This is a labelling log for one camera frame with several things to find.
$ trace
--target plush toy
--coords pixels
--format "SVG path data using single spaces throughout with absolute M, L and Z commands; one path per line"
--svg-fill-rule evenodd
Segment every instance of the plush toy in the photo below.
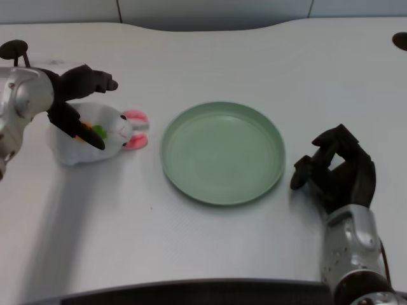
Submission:
M 81 122 L 93 129 L 104 141 L 101 151 L 83 141 L 71 138 L 54 125 L 48 130 L 48 144 L 55 157 L 65 165 L 93 162 L 115 156 L 122 149 L 140 149 L 147 144 L 144 133 L 147 116 L 137 110 L 120 112 L 113 107 L 96 103 L 71 104 L 81 115 Z

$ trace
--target round plate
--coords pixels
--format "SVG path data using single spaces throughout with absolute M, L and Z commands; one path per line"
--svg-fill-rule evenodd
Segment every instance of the round plate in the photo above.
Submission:
M 214 205 L 251 201 L 269 190 L 286 165 L 279 131 L 249 107 L 211 102 L 180 114 L 167 128 L 161 161 L 169 180 Z

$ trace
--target bunny ear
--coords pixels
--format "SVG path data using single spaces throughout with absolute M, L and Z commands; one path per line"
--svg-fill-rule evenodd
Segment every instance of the bunny ear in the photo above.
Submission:
M 139 133 L 130 138 L 124 149 L 140 149 L 147 145 L 147 136 L 144 133 Z
M 147 122 L 147 116 L 144 112 L 139 110 L 128 110 L 123 112 L 128 119 L 139 119 L 140 121 Z

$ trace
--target table surface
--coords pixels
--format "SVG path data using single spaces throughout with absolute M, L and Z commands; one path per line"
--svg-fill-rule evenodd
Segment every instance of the table surface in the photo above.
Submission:
M 394 288 L 407 290 L 407 52 L 392 44 L 406 29 L 407 18 L 311 19 L 236 32 L 0 26 L 2 42 L 28 42 L 33 65 L 60 72 L 85 62 L 110 72 L 119 89 L 83 101 L 140 109 L 151 123 L 145 149 L 66 168 L 46 145 L 46 116 L 34 119 L 0 183 L 0 304 L 192 278 L 318 281 L 323 226 L 289 180 L 294 163 L 314 153 L 311 141 L 340 123 L 376 164 L 372 209 Z M 201 205 L 162 172 L 168 123 L 217 100 L 259 110 L 285 140 L 283 178 L 250 205 Z

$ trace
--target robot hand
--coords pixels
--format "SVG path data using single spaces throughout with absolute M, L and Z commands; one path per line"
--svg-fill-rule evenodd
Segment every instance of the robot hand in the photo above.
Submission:
M 14 60 L 14 67 L 0 68 L 0 180 L 7 162 L 21 148 L 24 128 L 41 112 L 47 112 L 50 122 L 69 136 L 78 136 L 104 149 L 103 140 L 79 120 L 79 113 L 67 101 L 118 87 L 112 75 L 94 71 L 87 65 L 61 76 L 32 68 L 27 49 L 27 44 L 19 40 L 0 46 L 0 57 Z M 17 67 L 20 56 L 24 57 L 26 67 Z
M 321 273 L 335 304 L 407 304 L 391 287 L 384 247 L 369 209 L 376 186 L 374 163 L 343 125 L 312 144 L 319 149 L 295 164 L 291 189 L 308 182 L 328 215 Z M 330 170 L 335 154 L 345 162 Z

